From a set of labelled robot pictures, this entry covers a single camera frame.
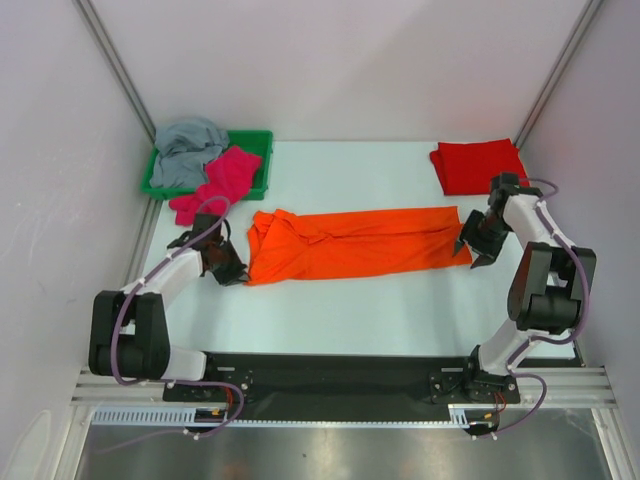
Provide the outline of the orange t-shirt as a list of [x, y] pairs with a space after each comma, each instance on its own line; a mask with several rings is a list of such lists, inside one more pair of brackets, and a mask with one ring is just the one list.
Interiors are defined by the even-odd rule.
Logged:
[[455, 206], [297, 215], [257, 212], [247, 237], [248, 284], [375, 277], [472, 263], [454, 252]]

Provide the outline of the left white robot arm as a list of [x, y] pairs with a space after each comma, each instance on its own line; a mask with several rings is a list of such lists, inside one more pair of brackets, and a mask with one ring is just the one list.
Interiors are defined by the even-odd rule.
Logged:
[[199, 400], [213, 398], [219, 374], [211, 355], [171, 344], [166, 310], [196, 280], [212, 274], [221, 286], [248, 281], [247, 265], [231, 242], [226, 218], [198, 213], [192, 228], [167, 245], [149, 273], [93, 301], [88, 367], [92, 374], [124, 384], [185, 382]]

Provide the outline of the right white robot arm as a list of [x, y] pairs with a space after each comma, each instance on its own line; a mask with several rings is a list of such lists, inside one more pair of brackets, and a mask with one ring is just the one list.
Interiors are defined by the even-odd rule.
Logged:
[[541, 343], [572, 343], [590, 307], [596, 254], [562, 232], [535, 181], [504, 172], [491, 179], [487, 211], [470, 213], [453, 252], [469, 248], [473, 267], [490, 266], [509, 235], [523, 253], [507, 295], [507, 319], [464, 367], [459, 389], [473, 403], [515, 390], [515, 370], [527, 354]]

